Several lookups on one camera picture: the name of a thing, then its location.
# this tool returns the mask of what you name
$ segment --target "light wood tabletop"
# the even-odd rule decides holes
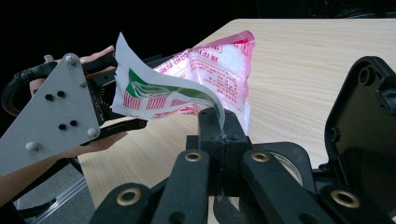
[[[245,30],[256,41],[248,136],[253,143],[296,143],[313,168],[328,160],[324,126],[352,64],[378,56],[396,70],[393,19],[235,20],[197,46]],[[152,187],[168,177],[186,136],[198,134],[197,123],[191,115],[149,121],[112,148],[80,156],[95,207],[121,184]]]

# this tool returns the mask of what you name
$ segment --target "packet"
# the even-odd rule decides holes
[[[248,76],[254,45],[253,34],[244,31],[186,49],[151,69],[129,49],[120,34],[112,110],[124,116],[152,120],[175,113],[197,115],[213,106],[222,129],[226,108],[235,113],[247,134]]]

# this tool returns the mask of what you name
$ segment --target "gray floor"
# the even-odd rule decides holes
[[[56,175],[19,198],[18,209],[30,208],[56,198],[54,204],[41,216],[26,219],[29,224],[85,224],[94,212],[91,195],[84,176],[72,165],[65,166]]]

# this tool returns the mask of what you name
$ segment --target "wooden table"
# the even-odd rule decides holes
[[[197,46],[244,30],[256,39],[248,78],[253,143],[289,141],[313,168],[327,162],[324,125],[347,73],[362,56],[378,56],[396,71],[396,20],[235,20]],[[115,187],[152,187],[170,175],[195,116],[150,121],[109,150],[79,157],[95,207]],[[216,223],[209,216],[208,223]]]

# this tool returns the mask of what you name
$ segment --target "metal ring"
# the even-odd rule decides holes
[[[199,153],[191,152],[184,157],[186,161],[200,161],[202,156]]]
[[[125,199],[124,196],[127,193],[133,193],[134,197],[132,199]],[[136,203],[139,201],[140,197],[142,196],[140,189],[125,189],[122,192],[119,193],[119,196],[117,196],[117,203],[121,206],[128,206],[131,204]]]
[[[263,152],[255,152],[251,154],[251,158],[255,161],[264,162],[270,160],[267,154]]]
[[[361,202],[359,201],[359,198],[347,191],[335,189],[332,191],[331,195],[332,195],[332,198],[337,203],[339,203],[345,207],[357,208],[357,207],[361,206]],[[346,200],[343,200],[342,198],[340,198],[340,195],[348,197],[348,199],[350,199],[350,202],[347,202]]]

